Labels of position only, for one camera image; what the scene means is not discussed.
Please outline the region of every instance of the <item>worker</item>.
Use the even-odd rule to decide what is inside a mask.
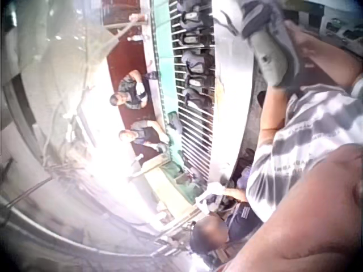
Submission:
[[[253,16],[267,4],[247,2],[253,5],[242,6],[244,28],[249,27],[244,38],[250,41],[270,21],[265,13],[260,21],[265,25],[253,29]],[[351,55],[293,23],[286,26],[301,53],[337,86],[302,87],[299,98],[283,87],[289,82],[268,85],[247,185],[251,207],[266,223],[224,271],[341,271],[360,247],[363,101],[345,90],[363,85],[362,67]],[[273,70],[273,62],[292,65],[286,55],[272,49],[262,57],[256,43],[249,44],[267,82],[272,75],[284,78],[279,75],[284,69]],[[279,44],[275,41],[269,48]]]
[[[149,88],[147,80],[157,80],[158,74],[153,71],[142,76],[138,70],[133,70],[125,76],[116,93],[111,95],[109,102],[113,106],[126,105],[129,109],[141,109],[146,107]]]
[[[142,120],[131,125],[131,129],[122,130],[119,138],[123,142],[133,142],[137,145],[151,147],[163,153],[170,139],[156,121]]]
[[[246,194],[241,189],[225,188],[218,182],[208,184],[207,191],[210,194],[225,195],[235,198],[239,203],[226,220],[216,213],[207,210],[207,216],[193,222],[190,246],[197,254],[207,254],[224,245],[239,242],[251,232],[256,231],[262,222],[251,209],[247,202]]]

